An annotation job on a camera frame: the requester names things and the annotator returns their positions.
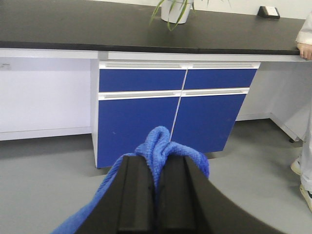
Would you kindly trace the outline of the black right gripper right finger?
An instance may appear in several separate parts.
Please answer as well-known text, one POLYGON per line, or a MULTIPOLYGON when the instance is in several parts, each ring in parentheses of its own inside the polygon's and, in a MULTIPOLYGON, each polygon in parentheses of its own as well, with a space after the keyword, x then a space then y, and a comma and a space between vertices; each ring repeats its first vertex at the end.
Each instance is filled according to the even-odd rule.
POLYGON ((169 156, 161 173, 160 234, 278 234, 218 190, 186 156, 169 156))

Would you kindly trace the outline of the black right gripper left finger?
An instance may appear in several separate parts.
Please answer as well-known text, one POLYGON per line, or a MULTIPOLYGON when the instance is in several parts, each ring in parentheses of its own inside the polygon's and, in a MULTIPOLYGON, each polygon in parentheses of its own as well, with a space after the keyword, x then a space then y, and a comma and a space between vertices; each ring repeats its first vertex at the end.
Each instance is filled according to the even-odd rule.
POLYGON ((112 184, 79 234, 151 234, 154 227, 152 174, 141 156, 125 156, 112 184))

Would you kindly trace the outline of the bystander hand on bench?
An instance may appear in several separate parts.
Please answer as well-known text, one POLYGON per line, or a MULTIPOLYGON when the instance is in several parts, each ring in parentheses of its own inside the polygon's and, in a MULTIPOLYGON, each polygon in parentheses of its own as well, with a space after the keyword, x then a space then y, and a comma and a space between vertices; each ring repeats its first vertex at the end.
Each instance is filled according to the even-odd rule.
POLYGON ((297 43, 297 49, 299 50, 299 56, 304 60, 312 59, 312 45, 306 43, 297 43))

